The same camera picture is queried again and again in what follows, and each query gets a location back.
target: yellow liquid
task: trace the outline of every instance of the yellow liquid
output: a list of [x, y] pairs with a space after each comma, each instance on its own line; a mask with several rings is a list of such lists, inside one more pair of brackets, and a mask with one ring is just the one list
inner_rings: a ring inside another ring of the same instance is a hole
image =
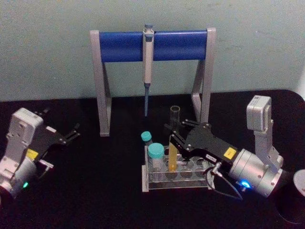
[[168, 152], [168, 171], [174, 172], [177, 168], [178, 149], [170, 142]]

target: blue led light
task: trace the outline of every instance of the blue led light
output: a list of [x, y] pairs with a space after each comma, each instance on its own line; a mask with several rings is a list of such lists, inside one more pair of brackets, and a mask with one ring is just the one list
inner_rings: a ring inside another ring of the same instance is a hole
[[241, 184], [247, 188], [251, 187], [247, 181], [242, 181]]

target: yellow label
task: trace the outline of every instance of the yellow label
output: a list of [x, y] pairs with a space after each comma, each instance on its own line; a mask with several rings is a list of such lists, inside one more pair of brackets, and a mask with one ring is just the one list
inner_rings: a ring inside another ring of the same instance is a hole
[[28, 149], [28, 151], [27, 151], [27, 157], [28, 157], [29, 159], [34, 160], [34, 159], [37, 157], [37, 155], [38, 155], [38, 153], [37, 153], [36, 151], [34, 151], [34, 150], [32, 150], [32, 149]]
[[231, 160], [234, 157], [235, 154], [236, 154], [236, 150], [229, 147], [227, 149], [227, 151], [224, 153], [224, 156]]

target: black cable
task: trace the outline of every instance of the black cable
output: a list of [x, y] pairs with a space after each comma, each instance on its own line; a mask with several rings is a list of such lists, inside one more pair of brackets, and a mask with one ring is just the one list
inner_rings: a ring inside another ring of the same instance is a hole
[[231, 198], [234, 198], [234, 199], [239, 199], [239, 200], [243, 200], [243, 197], [242, 195], [240, 195], [240, 193], [238, 192], [238, 190], [226, 179], [224, 178], [223, 176], [221, 177], [222, 179], [224, 179], [224, 181], [235, 191], [235, 193], [238, 195], [237, 196], [233, 196], [233, 195], [230, 195], [230, 194], [227, 194], [227, 193], [224, 193], [224, 192], [220, 192], [218, 190], [216, 190], [214, 187], [212, 187], [212, 185], [209, 183], [209, 180], [208, 180], [208, 172], [211, 171], [213, 169], [213, 167], [209, 167], [208, 169], [205, 170], [205, 180], [206, 180], [206, 183], [207, 185], [215, 192], [217, 192], [218, 194], [221, 194], [221, 195], [224, 195], [224, 196], [227, 196], [227, 197], [231, 197]]

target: green led light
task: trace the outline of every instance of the green led light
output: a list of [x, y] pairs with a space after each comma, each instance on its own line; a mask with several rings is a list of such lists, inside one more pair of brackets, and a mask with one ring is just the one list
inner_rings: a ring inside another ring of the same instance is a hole
[[25, 182], [23, 188], [26, 188], [28, 185], [29, 185], [28, 182]]

